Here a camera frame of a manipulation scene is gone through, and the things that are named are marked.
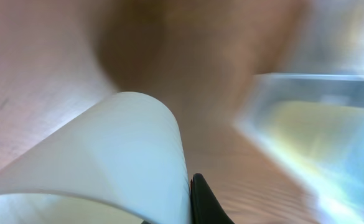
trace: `blurry object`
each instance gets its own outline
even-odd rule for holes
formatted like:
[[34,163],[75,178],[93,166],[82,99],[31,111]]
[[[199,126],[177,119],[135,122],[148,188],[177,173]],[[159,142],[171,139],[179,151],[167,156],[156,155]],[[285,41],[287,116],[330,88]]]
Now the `blurry object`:
[[194,174],[190,186],[194,224],[234,224],[202,174]]
[[257,79],[238,123],[241,130],[318,196],[318,207],[332,220],[323,223],[347,223],[341,217],[364,223],[364,78],[269,74]]
[[[112,211],[62,196],[100,202],[131,215],[120,211],[108,219],[95,218]],[[90,215],[72,217],[91,209]],[[178,125],[168,108],[151,96],[118,93],[0,171],[0,223],[95,220],[191,223]]]
[[364,0],[314,0],[283,72],[364,75]]

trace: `wood grain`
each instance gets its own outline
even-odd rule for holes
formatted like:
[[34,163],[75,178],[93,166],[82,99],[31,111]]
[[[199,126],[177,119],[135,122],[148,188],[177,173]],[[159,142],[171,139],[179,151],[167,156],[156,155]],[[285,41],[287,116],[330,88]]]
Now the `wood grain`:
[[0,0],[0,169],[101,99],[175,114],[189,174],[237,223],[312,223],[301,189],[230,126],[274,70],[303,0]]

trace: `black object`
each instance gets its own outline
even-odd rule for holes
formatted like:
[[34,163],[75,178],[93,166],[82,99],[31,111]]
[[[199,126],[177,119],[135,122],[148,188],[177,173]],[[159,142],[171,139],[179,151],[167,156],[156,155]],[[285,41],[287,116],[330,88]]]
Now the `black object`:
[[194,174],[190,184],[193,224],[234,224],[202,174]]

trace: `clear plastic container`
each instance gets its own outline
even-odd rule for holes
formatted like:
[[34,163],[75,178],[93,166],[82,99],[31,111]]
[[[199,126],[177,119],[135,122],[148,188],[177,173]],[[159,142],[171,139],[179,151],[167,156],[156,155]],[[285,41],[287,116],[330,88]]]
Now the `clear plastic container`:
[[241,130],[317,196],[321,223],[364,223],[364,79],[258,76]]

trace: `wooden surface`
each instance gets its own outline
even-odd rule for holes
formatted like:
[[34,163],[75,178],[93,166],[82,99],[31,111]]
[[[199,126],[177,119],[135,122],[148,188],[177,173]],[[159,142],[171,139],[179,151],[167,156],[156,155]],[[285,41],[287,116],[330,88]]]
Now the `wooden surface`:
[[303,0],[0,0],[0,169],[106,96],[175,114],[189,174],[236,223],[312,223],[302,191],[230,126]]

